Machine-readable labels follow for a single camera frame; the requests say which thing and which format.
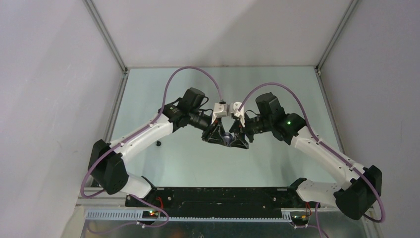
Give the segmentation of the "lavender earbud charging case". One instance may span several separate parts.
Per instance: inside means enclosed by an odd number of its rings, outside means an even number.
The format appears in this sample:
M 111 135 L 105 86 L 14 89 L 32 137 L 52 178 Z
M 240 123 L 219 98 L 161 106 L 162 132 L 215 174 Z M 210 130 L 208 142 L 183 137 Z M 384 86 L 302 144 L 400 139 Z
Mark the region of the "lavender earbud charging case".
M 229 132 L 224 132 L 223 135 L 223 141 L 225 142 L 226 146 L 230 146 L 230 144 L 234 141 L 235 137 Z

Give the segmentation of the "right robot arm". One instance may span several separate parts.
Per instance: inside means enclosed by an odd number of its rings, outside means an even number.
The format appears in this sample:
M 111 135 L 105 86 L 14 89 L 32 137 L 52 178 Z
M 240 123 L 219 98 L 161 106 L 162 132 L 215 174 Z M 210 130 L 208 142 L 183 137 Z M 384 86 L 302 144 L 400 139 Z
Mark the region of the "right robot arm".
M 347 217 L 358 220 L 381 196 L 382 171 L 372 165 L 369 168 L 350 159 L 328 146 L 319 135 L 311 131 L 304 118 L 296 113 L 287 114 L 272 93 L 256 98 L 259 115 L 249 118 L 241 102 L 229 106 L 236 120 L 230 132 L 247 137 L 271 132 L 279 141 L 298 149 L 322 166 L 335 180 L 334 183 L 314 182 L 307 178 L 296 180 L 288 193 L 288 201 L 294 207 L 306 202 L 319 202 L 338 208 Z

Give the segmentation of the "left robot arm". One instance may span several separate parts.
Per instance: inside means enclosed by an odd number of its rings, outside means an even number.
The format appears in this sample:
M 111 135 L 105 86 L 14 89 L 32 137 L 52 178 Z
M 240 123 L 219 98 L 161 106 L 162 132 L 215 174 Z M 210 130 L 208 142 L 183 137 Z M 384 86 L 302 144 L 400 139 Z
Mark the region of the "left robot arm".
M 206 131 L 214 126 L 211 117 L 201 106 L 206 99 L 204 92 L 189 88 L 184 96 L 166 104 L 147 124 L 113 142 L 100 139 L 94 143 L 88 171 L 109 195 L 120 191 L 131 193 L 144 206 L 152 206 L 157 194 L 144 178 L 130 177 L 126 165 L 141 151 L 163 137 L 188 125 Z

